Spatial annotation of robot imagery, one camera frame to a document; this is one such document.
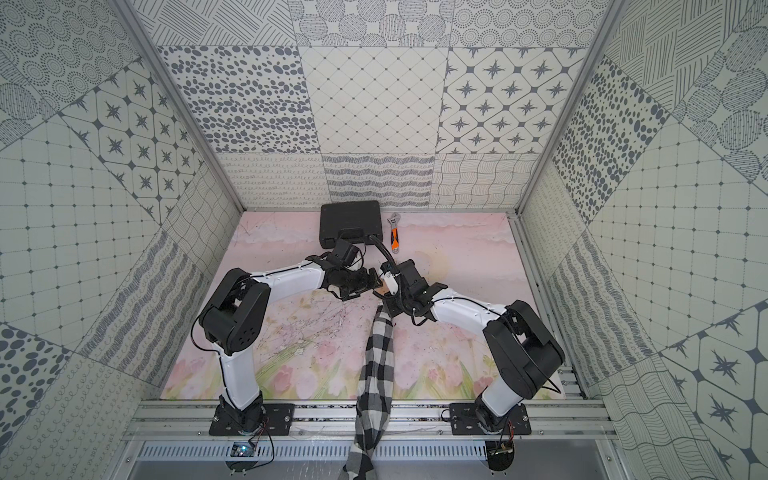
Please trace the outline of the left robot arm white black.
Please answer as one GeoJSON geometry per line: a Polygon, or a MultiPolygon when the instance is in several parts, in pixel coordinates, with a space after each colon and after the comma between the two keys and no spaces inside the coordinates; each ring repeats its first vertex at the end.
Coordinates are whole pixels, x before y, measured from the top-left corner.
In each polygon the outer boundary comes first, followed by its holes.
{"type": "Polygon", "coordinates": [[[289,433],[294,406],[264,405],[252,358],[270,304],[313,290],[326,290],[344,302],[381,285],[379,274],[365,267],[363,252],[345,240],[295,266],[261,273],[229,270],[194,323],[210,343],[199,349],[217,354],[224,385],[209,434],[289,433]]]}

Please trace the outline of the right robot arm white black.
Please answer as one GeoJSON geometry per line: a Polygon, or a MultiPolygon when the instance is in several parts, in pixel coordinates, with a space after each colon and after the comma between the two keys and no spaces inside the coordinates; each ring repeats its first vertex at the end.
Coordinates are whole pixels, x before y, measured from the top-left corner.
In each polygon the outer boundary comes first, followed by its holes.
{"type": "Polygon", "coordinates": [[[510,412],[531,400],[562,366],[565,354],[533,308],[522,300],[490,304],[458,293],[443,283],[430,284],[412,260],[381,265],[383,295],[396,315],[416,326],[443,323],[482,336],[498,377],[478,394],[475,415],[488,433],[506,427],[510,412]]]}

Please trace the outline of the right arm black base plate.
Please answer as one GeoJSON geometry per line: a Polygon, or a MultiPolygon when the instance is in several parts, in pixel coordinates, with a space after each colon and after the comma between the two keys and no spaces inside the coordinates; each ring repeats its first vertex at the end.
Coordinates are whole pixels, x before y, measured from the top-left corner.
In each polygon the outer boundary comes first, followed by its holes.
{"type": "Polygon", "coordinates": [[[480,403],[451,403],[445,421],[450,424],[452,434],[457,436],[532,433],[524,404],[518,404],[508,413],[497,416],[480,403]]]}

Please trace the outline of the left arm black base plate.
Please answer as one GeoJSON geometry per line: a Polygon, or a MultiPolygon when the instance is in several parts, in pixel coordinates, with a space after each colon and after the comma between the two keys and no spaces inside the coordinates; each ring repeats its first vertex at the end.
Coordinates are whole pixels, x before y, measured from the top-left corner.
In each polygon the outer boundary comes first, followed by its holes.
{"type": "Polygon", "coordinates": [[[271,436],[288,436],[294,411],[295,405],[291,403],[259,404],[238,410],[221,399],[210,424],[209,435],[253,436],[265,429],[271,436]]]}

